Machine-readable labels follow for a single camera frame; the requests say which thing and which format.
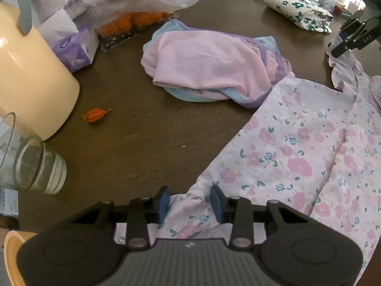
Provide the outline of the pink floral garment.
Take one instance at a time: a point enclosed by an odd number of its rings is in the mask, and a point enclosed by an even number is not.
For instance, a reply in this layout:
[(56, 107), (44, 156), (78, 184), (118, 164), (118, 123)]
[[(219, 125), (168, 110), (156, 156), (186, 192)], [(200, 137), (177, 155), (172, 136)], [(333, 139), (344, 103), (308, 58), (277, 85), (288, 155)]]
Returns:
[(248, 123), (175, 195), (149, 237), (228, 238), (210, 189), (257, 205), (276, 199), (351, 238), (367, 266), (380, 239), (380, 79), (350, 51), (329, 58), (333, 88), (282, 79)]

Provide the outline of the small boxes on table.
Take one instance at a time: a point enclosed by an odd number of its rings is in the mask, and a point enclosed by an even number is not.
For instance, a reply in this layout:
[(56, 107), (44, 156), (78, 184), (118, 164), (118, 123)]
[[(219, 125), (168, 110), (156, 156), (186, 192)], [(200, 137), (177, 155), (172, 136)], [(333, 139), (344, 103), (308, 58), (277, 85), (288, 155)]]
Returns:
[(318, 0), (320, 6), (330, 13), (340, 17), (350, 17), (356, 11), (361, 10), (361, 6), (351, 1), (345, 0)]

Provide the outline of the white green floral cloth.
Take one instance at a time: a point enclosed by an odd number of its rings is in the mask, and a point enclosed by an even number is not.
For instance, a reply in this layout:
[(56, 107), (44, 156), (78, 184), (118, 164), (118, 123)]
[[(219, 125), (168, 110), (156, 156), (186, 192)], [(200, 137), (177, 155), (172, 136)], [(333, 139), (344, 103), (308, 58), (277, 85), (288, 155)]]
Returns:
[(324, 34), (331, 33), (330, 24), (334, 17), (310, 0), (264, 0), (264, 2), (299, 28)]

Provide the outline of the clear drinking glass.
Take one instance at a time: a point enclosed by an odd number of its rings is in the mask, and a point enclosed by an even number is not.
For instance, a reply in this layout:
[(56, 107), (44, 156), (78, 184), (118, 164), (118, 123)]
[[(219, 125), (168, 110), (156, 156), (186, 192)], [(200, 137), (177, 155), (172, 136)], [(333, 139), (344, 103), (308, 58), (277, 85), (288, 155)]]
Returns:
[(66, 180), (65, 160), (15, 113), (1, 119), (1, 187), (57, 194)]

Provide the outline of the yellow mug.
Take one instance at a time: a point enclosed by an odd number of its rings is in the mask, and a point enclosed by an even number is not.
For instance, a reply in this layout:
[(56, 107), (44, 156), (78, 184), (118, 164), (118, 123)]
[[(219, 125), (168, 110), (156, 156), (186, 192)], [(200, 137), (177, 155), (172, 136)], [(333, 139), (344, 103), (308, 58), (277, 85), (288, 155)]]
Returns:
[(30, 238), (33, 238), (35, 235), (36, 235), (35, 232), (11, 230), (5, 236), (5, 241), (4, 241), (5, 269), (8, 274), (10, 284), (12, 286), (26, 285), (21, 276), (19, 269), (17, 268), (16, 257), (21, 246)]

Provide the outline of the pink blue folded garment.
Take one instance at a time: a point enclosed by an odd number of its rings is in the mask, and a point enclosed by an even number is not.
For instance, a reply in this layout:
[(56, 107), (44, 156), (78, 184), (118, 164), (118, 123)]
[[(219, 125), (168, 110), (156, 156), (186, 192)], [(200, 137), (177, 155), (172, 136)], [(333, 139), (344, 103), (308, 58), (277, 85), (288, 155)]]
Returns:
[(231, 99), (258, 108), (292, 74), (273, 37), (192, 28), (172, 19), (143, 47), (141, 65), (154, 85), (188, 102)]

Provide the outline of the yellow thermos jug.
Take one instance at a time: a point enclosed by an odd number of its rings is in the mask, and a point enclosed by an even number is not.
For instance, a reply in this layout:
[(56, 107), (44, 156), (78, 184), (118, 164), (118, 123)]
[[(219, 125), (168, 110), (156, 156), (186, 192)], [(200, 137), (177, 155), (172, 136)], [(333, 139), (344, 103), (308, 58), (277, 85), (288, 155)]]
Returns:
[(17, 3), (1, 2), (1, 113), (46, 140), (69, 117), (80, 84), (33, 26), (31, 1)]

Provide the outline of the purple tissue pack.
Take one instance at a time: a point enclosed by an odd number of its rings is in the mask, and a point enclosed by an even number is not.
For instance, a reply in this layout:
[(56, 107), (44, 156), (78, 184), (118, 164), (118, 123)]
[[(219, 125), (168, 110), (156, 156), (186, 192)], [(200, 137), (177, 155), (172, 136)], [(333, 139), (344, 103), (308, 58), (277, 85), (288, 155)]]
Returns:
[(38, 28), (58, 59), (70, 73), (92, 64), (99, 46), (93, 30), (79, 29), (63, 8)]

